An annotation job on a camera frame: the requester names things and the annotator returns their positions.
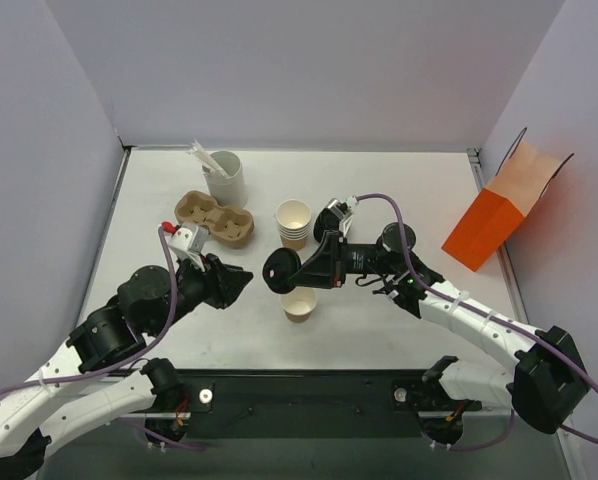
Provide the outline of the black plastic cup lid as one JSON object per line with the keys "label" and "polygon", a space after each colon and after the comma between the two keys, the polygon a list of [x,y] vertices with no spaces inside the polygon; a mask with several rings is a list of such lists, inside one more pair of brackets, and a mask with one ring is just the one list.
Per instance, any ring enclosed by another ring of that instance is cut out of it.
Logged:
{"label": "black plastic cup lid", "polygon": [[268,288],[280,295],[290,293],[295,285],[290,278],[298,272],[301,260],[293,249],[282,247],[275,250],[265,261],[262,276]]}

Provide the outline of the single brown paper cup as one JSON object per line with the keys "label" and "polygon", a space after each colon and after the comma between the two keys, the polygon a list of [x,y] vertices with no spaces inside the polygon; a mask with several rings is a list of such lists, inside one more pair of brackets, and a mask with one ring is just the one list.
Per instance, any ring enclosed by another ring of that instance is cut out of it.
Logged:
{"label": "single brown paper cup", "polygon": [[317,304],[315,290],[308,287],[296,287],[289,293],[280,296],[284,314],[288,320],[295,323],[306,321]]}

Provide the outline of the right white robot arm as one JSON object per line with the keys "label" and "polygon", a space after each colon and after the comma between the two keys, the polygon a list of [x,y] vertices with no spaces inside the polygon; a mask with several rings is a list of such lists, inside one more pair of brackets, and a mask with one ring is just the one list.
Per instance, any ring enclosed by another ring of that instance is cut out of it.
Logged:
{"label": "right white robot arm", "polygon": [[401,242],[413,237],[397,222],[373,244],[351,244],[329,230],[306,261],[289,248],[273,252],[264,279],[271,290],[286,294],[297,287],[340,288],[350,275],[377,276],[377,294],[462,337],[500,365],[488,371],[456,359],[439,362],[422,384],[429,405],[443,408],[455,399],[493,403],[512,408],[542,433],[555,433],[590,389],[572,336],[557,326],[543,331],[487,309],[404,250]]}

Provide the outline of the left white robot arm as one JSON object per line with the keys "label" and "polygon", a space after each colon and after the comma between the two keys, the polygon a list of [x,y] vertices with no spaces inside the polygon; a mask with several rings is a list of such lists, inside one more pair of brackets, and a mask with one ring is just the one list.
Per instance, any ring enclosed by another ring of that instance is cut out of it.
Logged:
{"label": "left white robot arm", "polygon": [[0,479],[26,479],[73,439],[120,416],[169,411],[184,399],[183,383],[165,358],[147,361],[124,380],[87,396],[81,391],[108,367],[132,362],[198,305],[230,307],[252,281],[251,272],[208,254],[175,270],[144,266],[92,311],[23,389],[0,398]]}

